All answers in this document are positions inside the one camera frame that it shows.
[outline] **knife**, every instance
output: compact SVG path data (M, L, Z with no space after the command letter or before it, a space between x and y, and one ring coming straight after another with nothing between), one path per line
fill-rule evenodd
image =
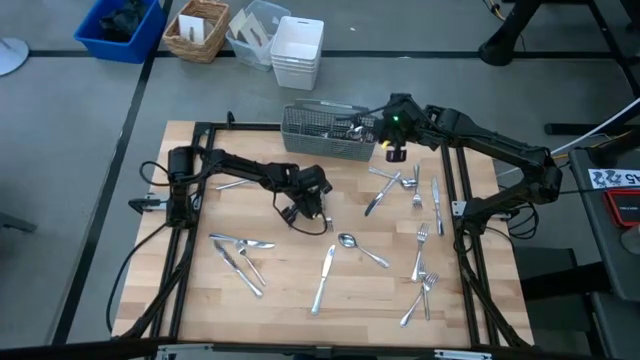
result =
M244 281L245 284L247 284L247 286L249 287L249 289L251 289L251 291L253 291L253 294L257 298L261 298L262 297L262 291L260 291L260 289L258 289L257 286L253 285L253 283L251 282L251 280L249 280L247 275L245 275L242 272L242 270L240 270L240 268L238 267L236 262L233 261L231 256L229 256L229 253L227 253L227 251L222 247L222 244L220 244L220 242L218 240L213 240L213 246L216 247L216 250L218 251L218 254L220 254L220 257L222 257L222 260L224 260L224 262L226 262L227 265L231 266L231 268L236 273L238 273L238 275L240 275L240 278L242 279L242 281Z
M223 234L216 234L216 233L209 234L209 237L211 239L213 239L213 240L239 242L244 246L251 246L251 247L254 247L254 248L258 248L258 249L272 249L272 248L274 248L276 246L276 244L270 243L268 241L259 241L259 240L251 240L251 239L236 239L236 238L231 237L231 236L227 236L227 235L223 235Z
M438 222L438 235L444 235L444 225L442 224L442 214L440 214L440 189L438 188L438 178L435 176L431 179L431 191L433 192L433 201L436 203L436 218Z
M324 265L322 266L322 278L320 279L320 286L316 297L313 299L313 306L311 306L311 314L318 315L320 311L320 300L322 300L322 293L324 292L324 283L327 281L327 275L329 275L329 269L331 268L331 261L333 260L333 254L336 252L336 246L331 245L329 251L327 251L327 257L324 258Z
M391 189L393 184L395 184L398 181L398 179L400 179L400 175L402 175L402 173L400 171L398 171L393 176L393 178L391 180L389 180L387 185L385 185L384 189L382 189L382 191L380 191L380 193L378 193L378 195L371 201L371 203L367 207L367 210L365 210L365 212L364 212L364 216L369 216L369 214L371 214L373 209L375 209L375 207L378 206L378 204L380 203L382 198L387 194L387 191L389 191L389 189Z

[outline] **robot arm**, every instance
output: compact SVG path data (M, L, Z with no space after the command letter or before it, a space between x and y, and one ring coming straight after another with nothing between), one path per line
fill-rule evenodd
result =
M558 169L550 151L530 146L488 131L476 125L468 116L453 109L428 106L421 109L409 94L392 94L375 125L379 142L393 146L387 151L387 161L406 160L406 142L428 146L436 150L446 144L452 148L467 147L489 155L522 170L520 183L486 199L473 198L459 202L462 215L456 218L471 235L484 233L492 215L532 202L545 204L558 198L562 171Z
M213 174L229 174L242 179L255 181L265 190L284 193L293 201L282 215L291 224L297 213L314 219L322 213L321 193L332 190L324 171L318 165L300 170L296 164L261 164L224 150L207 150L200 147L184 146L169 151L169 182L171 195L167 203L167 223L169 226L190 228L195 222L195 214L189 196L189 184ZM194 175L193 159L195 155L209 155L209 163Z

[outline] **fork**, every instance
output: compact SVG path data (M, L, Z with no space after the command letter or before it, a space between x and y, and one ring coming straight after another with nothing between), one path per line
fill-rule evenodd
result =
M422 197L418 194L418 187L420 186L420 164L416 164L413 167L413 178L416 179L416 187L413 195L413 208L416 210L422 210Z
M423 294L425 292L428 293L429 291L431 291L431 289L436 284L436 282L438 282L438 279L440 279L440 276L436 273L430 273L429 275L425 276L424 282L420 286L420 292L418 293L416 300L413 302L413 305L411 305L411 307L409 308L409 311L407 311L407 313L404 314L404 316L400 320L401 327L407 326L407 324L409 323L409 319L413 314L413 311L416 309L416 306L418 306L418 302L420 302L420 298L424 296Z
M264 281L264 278L262 277L262 275L260 275L260 273L258 272L258 269L256 269L255 266L253 266L253 263L247 257L247 249L244 247L244 245L242 245L242 243L240 243L239 241L236 241L234 245L236 247L236 250L238 250L238 254L240 254L240 256L242 256L247 261L247 264L249 264L249 267L251 267L251 270L253 270L253 273L256 274L256 277L258 278L258 280L260 280L260 283L262 284L262 286L267 286L267 283Z
M333 219L327 215L327 196L325 193L320 193L322 201L322 212L324 213L325 221L327 222L327 231L333 232Z
M418 267L420 266L420 262L422 261L422 245L427 241L427 236L429 235L429 224L422 223L420 225L420 229L418 230L418 236L416 237L418 241L418 253L416 254L416 264L413 266L413 273L411 274L411 281L418 282Z
M427 278L427 269L424 265L424 261L420 261L420 268L418 269L418 276L422 281L422 304L424 305L424 317L431 320L431 311L429 310L429 298L427 297L427 289L424 287L424 282Z

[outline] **gray floor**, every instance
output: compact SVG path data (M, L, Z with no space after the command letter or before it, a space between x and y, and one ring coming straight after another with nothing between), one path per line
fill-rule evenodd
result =
M249 2L229 3L235 12ZM294 15L324 20L326 50L474 51L500 25L481 1L276 2ZM73 32L91 3L0 2L0 35L23 38L34 50L83 49ZM175 0L172 14L184 3ZM619 3L598 4L624 52L635 54L638 37L623 31L628 19ZM45 30L29 25L34 19ZM545 5L524 35L529 51L607 50L586 7ZM0 78L0 211L39 226L32 235L0 233L0 347L50 341L141 68L93 58L31 58ZM478 60L326 58L316 88L306 92L279 88L273 72L232 58L210 65L156 59L69 340L108 338L106 298L140 220L126 202L146 192L137 168L155 159L166 121L222 121L231 110L241 122L278 122L282 107L296 98L375 107L391 92L410 92L419 103L456 108L482 126L552 148L570 138L546 136L544 123L596 123L632 99L609 60L515 61L493 68ZM567 189L575 186L566 178ZM500 180L509 184L517 175ZM580 209L577 196L541 207L538 236L517 245L571 247L580 263L598 260ZM556 335L539 332L536 340L580 351L574 346L579 340Z

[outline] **wire basket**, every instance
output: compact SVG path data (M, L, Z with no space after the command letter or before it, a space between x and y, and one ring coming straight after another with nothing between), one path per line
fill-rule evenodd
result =
M280 131L289 152L369 161L376 145L373 116L360 116L361 131L354 132L344 118L369 109L321 100L296 100L284 108Z

